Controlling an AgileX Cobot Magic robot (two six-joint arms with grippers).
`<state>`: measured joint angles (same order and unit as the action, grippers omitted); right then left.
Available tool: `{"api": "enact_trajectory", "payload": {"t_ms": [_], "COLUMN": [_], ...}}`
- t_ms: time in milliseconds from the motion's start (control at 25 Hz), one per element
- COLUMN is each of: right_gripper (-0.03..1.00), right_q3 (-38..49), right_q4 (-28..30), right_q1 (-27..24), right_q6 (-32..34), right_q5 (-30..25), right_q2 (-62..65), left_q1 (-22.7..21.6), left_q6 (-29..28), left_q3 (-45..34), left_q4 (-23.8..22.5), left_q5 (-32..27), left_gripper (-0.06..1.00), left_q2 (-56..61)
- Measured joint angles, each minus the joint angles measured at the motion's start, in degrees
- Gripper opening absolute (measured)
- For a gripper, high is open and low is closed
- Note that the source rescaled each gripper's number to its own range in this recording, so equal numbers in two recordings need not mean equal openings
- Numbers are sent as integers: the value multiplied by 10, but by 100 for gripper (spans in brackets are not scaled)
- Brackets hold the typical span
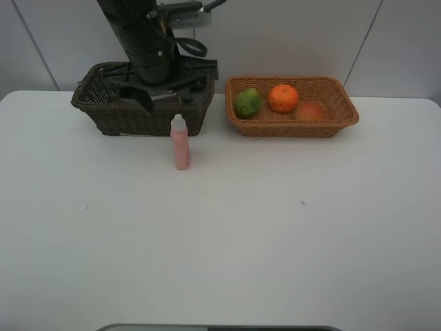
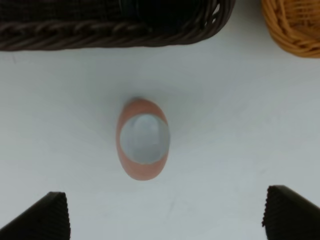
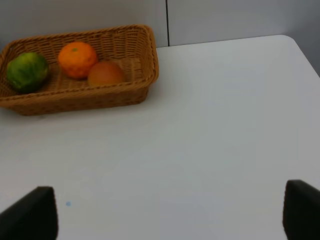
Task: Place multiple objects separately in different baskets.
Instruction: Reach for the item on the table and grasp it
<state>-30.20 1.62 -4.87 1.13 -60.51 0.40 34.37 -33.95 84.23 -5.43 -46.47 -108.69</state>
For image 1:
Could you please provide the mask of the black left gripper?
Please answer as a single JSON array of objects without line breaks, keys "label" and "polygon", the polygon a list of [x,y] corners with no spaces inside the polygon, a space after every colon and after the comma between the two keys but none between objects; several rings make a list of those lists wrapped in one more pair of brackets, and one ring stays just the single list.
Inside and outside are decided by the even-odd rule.
[{"label": "black left gripper", "polygon": [[129,61],[103,70],[104,84],[120,89],[120,98],[153,114],[150,95],[179,93],[185,103],[203,103],[203,88],[218,79],[218,62],[180,53],[177,46],[131,54]]}]

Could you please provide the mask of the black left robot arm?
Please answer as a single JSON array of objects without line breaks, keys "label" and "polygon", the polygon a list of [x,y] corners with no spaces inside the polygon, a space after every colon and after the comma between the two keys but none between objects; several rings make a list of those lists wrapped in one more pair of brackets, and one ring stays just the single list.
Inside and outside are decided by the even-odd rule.
[{"label": "black left robot arm", "polygon": [[100,1],[99,6],[129,61],[106,70],[103,81],[119,89],[120,98],[134,101],[147,114],[153,97],[177,94],[181,101],[203,109],[205,93],[218,79],[218,63],[207,59],[207,47],[193,38],[176,37],[177,28],[207,26],[222,1]]}]

